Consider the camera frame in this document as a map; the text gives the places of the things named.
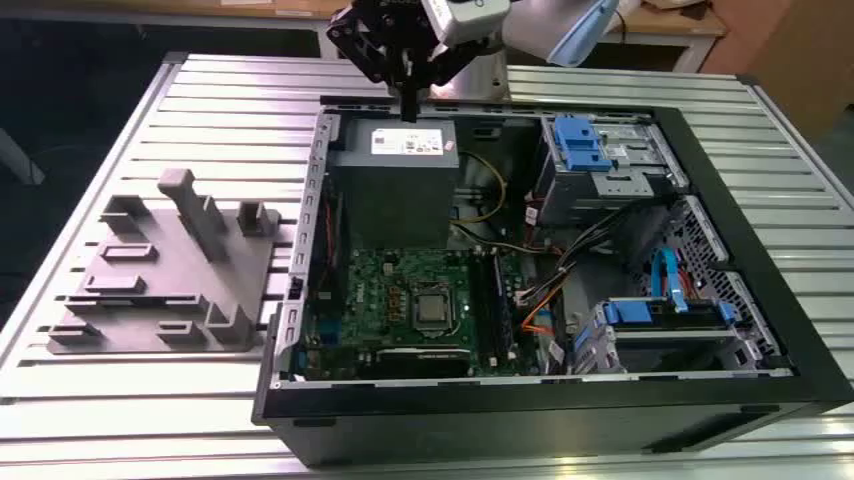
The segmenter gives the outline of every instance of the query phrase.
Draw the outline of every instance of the yellow wire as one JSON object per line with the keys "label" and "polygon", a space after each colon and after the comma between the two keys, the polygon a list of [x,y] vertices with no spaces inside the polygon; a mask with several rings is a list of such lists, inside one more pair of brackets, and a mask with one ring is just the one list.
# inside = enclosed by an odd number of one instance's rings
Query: yellow wire
{"label": "yellow wire", "polygon": [[487,218],[489,218],[492,215],[495,215],[497,213],[497,211],[501,209],[501,207],[504,206],[504,200],[507,198],[507,182],[504,182],[504,177],[501,177],[501,174],[497,172],[497,169],[476,153],[468,152],[468,151],[463,151],[463,150],[460,150],[459,153],[461,153],[463,155],[468,155],[471,158],[477,160],[483,164],[483,166],[485,168],[489,169],[489,172],[492,172],[492,175],[495,176],[495,179],[497,180],[497,186],[500,188],[500,194],[499,194],[499,197],[497,197],[497,205],[495,206],[492,211],[489,211],[488,213],[484,213],[483,215],[479,215],[476,217],[460,218],[459,220],[451,220],[451,223],[455,223],[457,225],[459,224],[465,224],[465,223],[479,223],[479,222],[484,221]]}

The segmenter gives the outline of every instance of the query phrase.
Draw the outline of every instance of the slotted metal surface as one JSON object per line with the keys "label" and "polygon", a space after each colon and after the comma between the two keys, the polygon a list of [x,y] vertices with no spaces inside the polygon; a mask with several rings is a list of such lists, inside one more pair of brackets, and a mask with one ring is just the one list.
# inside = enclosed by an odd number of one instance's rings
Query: slotted metal surface
{"label": "slotted metal surface", "polygon": [[[843,370],[854,377],[854,215],[808,147],[725,76],[512,67],[513,99],[681,110]],[[122,131],[9,325],[0,335],[0,477],[137,478],[315,475],[249,423],[260,349],[209,355],[54,357],[38,327],[54,295],[105,235],[112,193],[168,201],[165,166],[193,169],[197,190],[233,208],[264,200],[294,220],[319,95],[384,95],[345,62],[189,55],[165,63]],[[282,225],[268,295],[285,286]],[[264,305],[266,313],[273,303]],[[352,470],[369,477],[847,478],[854,407],[790,420],[697,454],[501,459]]]}

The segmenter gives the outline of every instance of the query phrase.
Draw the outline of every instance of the wooden table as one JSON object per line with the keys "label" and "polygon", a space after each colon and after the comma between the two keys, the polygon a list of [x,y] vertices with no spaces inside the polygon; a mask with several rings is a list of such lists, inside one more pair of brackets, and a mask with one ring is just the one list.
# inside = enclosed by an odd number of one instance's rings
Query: wooden table
{"label": "wooden table", "polygon": [[[601,42],[620,43],[623,35],[619,29],[617,26],[604,36]],[[657,10],[649,5],[643,5],[625,17],[627,44],[684,48],[673,66],[673,72],[699,72],[715,41],[725,33],[725,25],[711,10],[705,12],[701,20],[693,20],[681,16],[679,10]]]}
{"label": "wooden table", "polygon": [[[336,58],[337,50],[323,31],[327,20],[349,0],[6,0],[0,17],[153,25],[300,29],[317,32],[320,56]],[[677,11],[639,8],[625,18],[624,41],[637,45],[684,47],[673,71],[693,73],[725,27],[709,11],[691,20]],[[620,43],[612,31],[601,39]]]}

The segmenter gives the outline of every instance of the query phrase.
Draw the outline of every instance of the cable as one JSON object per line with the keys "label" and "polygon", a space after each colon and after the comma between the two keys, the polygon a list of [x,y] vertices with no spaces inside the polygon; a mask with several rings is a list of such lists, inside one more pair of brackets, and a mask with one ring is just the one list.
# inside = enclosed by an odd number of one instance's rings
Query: cable
{"label": "cable", "polygon": [[532,250],[529,248],[524,248],[520,247],[517,245],[512,245],[509,243],[504,243],[504,242],[492,242],[489,240],[487,240],[485,238],[483,238],[481,236],[479,236],[476,233],[473,233],[471,230],[468,230],[465,227],[463,227],[461,225],[457,224],[452,224],[453,227],[461,232],[463,235],[465,235],[465,237],[468,237],[468,240],[471,240],[475,243],[481,243],[484,245],[489,245],[492,247],[503,247],[503,248],[508,248],[511,250],[515,250],[517,252],[521,253],[529,253],[532,255],[541,255],[544,253],[548,253],[547,251],[543,250]]}
{"label": "cable", "polygon": [[567,268],[567,275],[563,278],[563,281],[560,283],[557,283],[557,285],[553,286],[553,288],[548,291],[548,293],[545,294],[545,296],[543,297],[543,299],[539,301],[539,303],[536,304],[536,306],[533,307],[533,309],[531,310],[531,312],[528,313],[527,317],[524,317],[524,320],[521,321],[521,330],[523,331],[528,331],[528,332],[537,332],[537,333],[547,333],[549,335],[553,335],[553,331],[551,330],[551,328],[547,327],[537,327],[535,325],[531,325],[531,320],[533,320],[533,317],[536,316],[536,312],[539,312],[540,308],[543,308],[543,306],[548,303],[548,301],[552,299],[552,297],[555,296],[555,294],[557,293],[557,291],[563,288],[563,283],[565,281],[565,279],[568,278],[568,270],[575,266],[575,262],[572,262]]}
{"label": "cable", "polygon": [[699,298],[699,292],[696,291],[696,288],[693,287],[693,282],[691,282],[691,276],[688,275],[688,272],[685,272],[681,268],[679,269],[679,280],[684,284],[683,285],[683,289],[684,289],[684,292],[685,292],[688,298],[697,299]]}
{"label": "cable", "polygon": [[476,217],[471,217],[471,218],[460,218],[459,220],[451,220],[451,223],[453,225],[483,222],[487,218],[489,218],[492,215],[497,213],[497,211],[504,206],[504,200],[507,199],[507,182],[504,182],[504,177],[501,177],[501,174],[497,172],[497,169],[476,153],[468,152],[465,150],[460,150],[459,153],[468,155],[471,158],[477,160],[483,164],[483,166],[489,170],[489,172],[492,172],[492,175],[495,176],[495,180],[497,180],[497,187],[500,189],[500,194],[497,197],[497,205],[495,205],[495,208],[487,214],[477,215]]}
{"label": "cable", "polygon": [[623,14],[619,13],[619,9],[613,10],[613,13],[616,13],[616,16],[619,17],[619,24],[620,24],[620,39],[619,39],[619,43],[620,45],[625,45],[625,18],[623,17]]}
{"label": "cable", "polygon": [[[483,215],[483,207],[477,206],[477,215]],[[495,238],[497,239],[504,239],[504,235],[501,234],[500,229],[495,226],[495,224],[487,219],[483,221],[483,223],[485,224],[485,226],[489,228],[489,230],[492,231],[492,235],[495,235]]]}
{"label": "cable", "polygon": [[555,272],[548,277],[548,280],[539,286],[532,287],[531,290],[528,290],[525,293],[523,293],[520,299],[525,300],[531,298],[539,292],[545,290],[555,282],[559,282],[561,280],[565,273],[565,265],[569,263],[569,261],[572,261],[572,259],[579,254],[587,252],[589,248],[601,243],[613,228],[619,225],[619,222],[621,222],[627,218],[632,210],[635,210],[636,208],[667,203],[672,201],[673,198],[676,198],[676,195],[664,195],[649,199],[635,200],[633,202],[623,205],[613,212],[608,213],[601,219],[599,219],[599,221],[580,233],[569,247],[563,252],[563,255],[560,255],[560,258],[555,262]]}
{"label": "cable", "polygon": [[524,248],[529,248],[531,250],[539,250],[540,252],[551,252],[555,255],[563,255],[563,250],[560,250],[555,245],[548,245],[543,242],[543,246],[537,247],[531,245],[531,240],[533,239],[533,227],[528,224],[524,225],[524,240],[521,241],[521,246]]}
{"label": "cable", "polygon": [[456,332],[459,332],[459,327],[460,327],[461,325],[463,325],[463,322],[457,320],[457,321],[456,321],[456,328],[455,328],[449,333],[445,333],[444,335],[445,335],[447,337],[452,337],[453,335],[456,335]]}

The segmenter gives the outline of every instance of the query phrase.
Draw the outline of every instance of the blue latch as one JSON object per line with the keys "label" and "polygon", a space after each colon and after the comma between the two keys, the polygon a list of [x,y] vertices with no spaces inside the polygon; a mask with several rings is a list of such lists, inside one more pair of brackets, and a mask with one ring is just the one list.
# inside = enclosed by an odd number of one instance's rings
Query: blue latch
{"label": "blue latch", "polygon": [[649,307],[643,300],[615,300],[604,305],[604,318],[616,323],[652,323]]}
{"label": "blue latch", "polygon": [[720,317],[723,318],[723,322],[727,325],[732,325],[735,320],[738,320],[738,316],[735,313],[735,305],[728,302],[717,303],[717,310],[720,311]]}
{"label": "blue latch", "polygon": [[576,117],[555,118],[555,140],[571,172],[607,172],[611,162],[599,149],[599,134],[589,120]]}

